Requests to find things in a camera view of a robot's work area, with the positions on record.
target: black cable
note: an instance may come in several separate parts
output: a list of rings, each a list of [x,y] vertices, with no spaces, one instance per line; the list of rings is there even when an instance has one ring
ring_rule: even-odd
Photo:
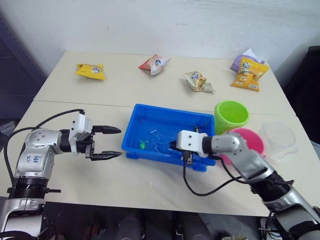
[[[70,113],[74,113],[74,112],[80,112],[81,114],[84,114],[85,111],[83,109],[72,109],[72,110],[68,110],[68,111],[63,111],[63,112],[60,112],[56,115],[53,115],[49,118],[47,118],[46,120],[40,122],[37,126],[35,127],[25,127],[25,128],[21,128],[19,130],[16,130],[14,131],[13,133],[11,133],[8,137],[8,140],[6,142],[6,144],[4,145],[3,147],[3,155],[4,155],[4,161],[5,161],[5,165],[6,165],[6,168],[8,170],[8,173],[9,173],[9,176],[10,176],[10,180],[11,180],[11,184],[12,186],[14,185],[14,175],[13,175],[13,172],[11,170],[11,167],[10,167],[10,163],[9,163],[9,159],[8,159],[8,143],[9,143],[9,140],[11,137],[13,137],[15,134],[17,133],[20,133],[22,131],[25,131],[25,130],[35,130],[35,129],[38,129],[40,128],[43,124],[49,122],[50,120],[52,119],[55,119],[57,117],[60,117],[62,115],[65,115],[65,114],[70,114]],[[23,153],[23,151],[25,150],[25,147],[26,147],[26,144],[23,143],[23,146],[22,146],[22,149],[20,151],[20,154],[19,154],[19,157],[21,156],[21,154]]]
[[[294,234],[292,234],[291,232],[288,232],[288,231],[278,231],[278,230],[271,230],[271,229],[263,229],[263,228],[260,228],[260,227],[258,227],[258,230],[264,231],[264,232],[267,232],[267,233],[277,233],[277,234],[281,234],[281,235],[296,236],[296,235],[294,235]]]
[[[0,239],[9,238],[12,240],[37,240],[36,237],[31,236],[24,231],[4,231],[0,232]]]
[[[55,118],[57,118],[57,117],[60,117],[60,116],[62,116],[62,115],[65,115],[65,114],[74,113],[74,112],[80,112],[81,114],[84,114],[84,113],[85,113],[85,110],[78,108],[78,109],[72,109],[72,110],[60,112],[60,113],[58,113],[58,114],[56,114],[56,115],[53,115],[53,116],[47,118],[46,120],[44,120],[44,121],[42,121],[42,122],[40,122],[37,126],[34,127],[34,129],[40,128],[43,124],[46,124],[47,122],[49,122],[49,121],[52,120],[52,119],[55,119]],[[19,157],[21,156],[21,154],[22,154],[23,151],[25,150],[25,147],[26,147],[26,144],[23,143],[23,146],[22,146],[22,148],[21,148]]]
[[[211,194],[214,194],[215,192],[217,192],[218,190],[222,189],[224,186],[226,186],[227,184],[229,183],[232,183],[234,180],[233,179],[230,179],[228,181],[226,181],[225,183],[221,184],[220,186],[218,186],[216,189],[212,190],[212,191],[209,191],[207,193],[198,193],[198,192],[195,192],[191,186],[189,185],[188,181],[187,181],[187,177],[186,177],[186,168],[187,168],[187,163],[186,161],[183,161],[183,180],[185,182],[185,185],[188,187],[188,189],[194,194],[194,195],[197,195],[197,196],[200,196],[200,197],[206,197],[206,196],[209,196]]]
[[[236,182],[240,183],[240,184],[257,184],[263,181],[269,181],[271,184],[273,184],[274,182],[272,182],[269,179],[259,179],[259,180],[248,180],[248,181],[242,181],[237,179],[235,176],[232,175],[232,173],[229,171],[229,169],[227,168],[224,160],[221,157],[218,157],[217,160],[221,160],[222,166],[224,168],[224,170],[226,171],[226,173]]]
[[[270,223],[272,214],[273,214],[273,212],[270,211],[268,217],[267,217],[266,220],[265,220],[264,229],[267,229],[267,228],[269,227],[269,223]],[[263,240],[267,240],[267,234],[269,234],[267,231],[263,231],[263,230],[262,230]]]
[[[54,232],[54,240],[58,240],[58,231],[56,225],[52,224],[53,232]]]
[[[10,180],[11,180],[11,184],[12,186],[14,185],[14,175],[12,173],[12,170],[11,170],[11,167],[10,167],[10,163],[9,163],[9,159],[8,159],[8,143],[9,143],[9,140],[16,134],[22,132],[22,131],[25,131],[25,130],[33,130],[34,127],[24,127],[24,128],[21,128],[19,130],[16,130],[14,132],[12,132],[9,136],[8,136],[8,140],[6,141],[4,147],[3,147],[3,156],[4,156],[4,161],[5,161],[5,165],[6,165],[6,168],[8,170],[8,173],[9,173],[9,176],[10,176]]]

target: green cup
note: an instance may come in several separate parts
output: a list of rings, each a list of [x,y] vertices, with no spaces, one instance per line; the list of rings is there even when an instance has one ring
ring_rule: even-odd
[[[236,101],[222,101],[214,108],[215,134],[240,128],[249,121],[249,112],[245,106]]]

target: blue plastic tray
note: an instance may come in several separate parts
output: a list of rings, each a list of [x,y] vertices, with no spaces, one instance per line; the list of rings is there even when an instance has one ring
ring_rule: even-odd
[[[127,158],[183,165],[182,153],[171,149],[169,144],[177,140],[181,130],[193,131],[197,127],[199,133],[215,135],[214,116],[136,104],[121,147],[126,151]],[[142,142],[146,142],[146,149],[140,149]],[[215,160],[193,154],[193,164],[190,167],[205,172],[207,166],[214,165],[216,165]]]

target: clear plastic cup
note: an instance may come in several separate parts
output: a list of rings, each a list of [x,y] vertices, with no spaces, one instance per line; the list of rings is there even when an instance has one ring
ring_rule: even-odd
[[[266,156],[270,159],[282,159],[288,154],[295,154],[295,134],[280,122],[264,123],[259,131],[265,145]]]

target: robotic arm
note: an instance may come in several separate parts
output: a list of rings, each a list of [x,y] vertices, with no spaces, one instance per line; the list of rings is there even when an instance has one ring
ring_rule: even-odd
[[[320,239],[318,208],[311,207],[292,187],[293,181],[284,181],[259,153],[250,150],[239,133],[207,136],[183,130],[178,134],[176,148],[182,151],[182,160],[189,165],[193,153],[202,158],[213,157],[214,153],[227,155],[251,191],[274,213],[279,231],[286,233],[284,239]]]
[[[83,153],[85,158],[97,161],[112,159],[122,154],[117,151],[95,153],[96,133],[117,134],[121,133],[121,130],[112,126],[93,125],[84,112],[81,112],[72,122],[71,129],[55,131],[38,128],[27,135],[25,148],[17,162],[13,186],[8,189],[9,197],[1,209],[1,233],[22,231],[34,237],[41,233],[45,194],[60,192],[47,188],[55,155]]]

